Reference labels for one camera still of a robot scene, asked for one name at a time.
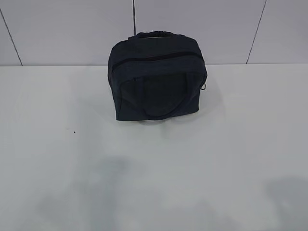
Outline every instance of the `zipper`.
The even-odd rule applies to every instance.
[[[157,61],[157,60],[163,60],[163,59],[172,59],[172,58],[176,58],[176,57],[181,57],[181,56],[196,56],[199,59],[201,59],[204,62],[204,59],[201,55],[192,52],[192,51],[183,51],[183,52],[177,52],[177,53],[172,53],[172,54],[165,54],[165,55],[160,55],[160,56],[154,56],[154,57],[148,57],[148,58],[128,58],[128,59],[124,59],[121,62],[116,63],[115,65],[112,66],[112,71],[114,71],[116,68],[118,68],[119,66],[125,64],[125,63],[129,63],[129,62],[135,62],[135,61]]]

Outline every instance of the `fabric bag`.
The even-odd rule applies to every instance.
[[[139,33],[119,42],[108,62],[108,80],[120,121],[195,113],[206,78],[197,42],[164,31]]]

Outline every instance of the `bag handle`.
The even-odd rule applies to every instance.
[[[179,103],[179,105],[173,109],[172,111],[168,112],[165,115],[161,115],[161,116],[152,116],[152,115],[148,115],[145,111],[145,109],[143,108],[143,103],[142,103],[142,99],[144,96],[144,86],[143,86],[143,78],[137,78],[136,79],[136,90],[137,90],[137,106],[138,106],[138,110],[139,112],[148,120],[162,120],[162,119],[167,119],[169,117],[172,117],[173,115],[175,115],[178,111],[180,111],[183,107],[185,107],[189,101],[191,100],[191,96],[192,96],[192,78],[189,78],[189,75],[186,74],[186,94],[184,99]]]
[[[153,38],[153,37],[173,37],[176,36],[175,34],[171,32],[166,32],[166,31],[153,31],[149,33],[145,32],[140,32],[137,35],[133,37],[129,37],[129,39],[145,39],[145,38]]]

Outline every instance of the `dark navy bag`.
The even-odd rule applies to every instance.
[[[139,33],[116,44],[108,80],[121,121],[162,120],[199,110],[207,72],[197,42],[184,35]]]

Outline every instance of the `white surface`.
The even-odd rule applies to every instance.
[[[1,0],[24,65],[107,64],[133,35],[129,0]]]
[[[20,66],[10,35],[0,15],[0,66]]]
[[[118,122],[106,67],[1,67],[0,230],[306,230],[308,65],[207,68],[198,113]]]
[[[208,64],[245,64],[264,0],[136,0],[140,31],[166,30],[197,40]]]
[[[308,63],[307,10],[307,0],[269,0],[249,63]]]

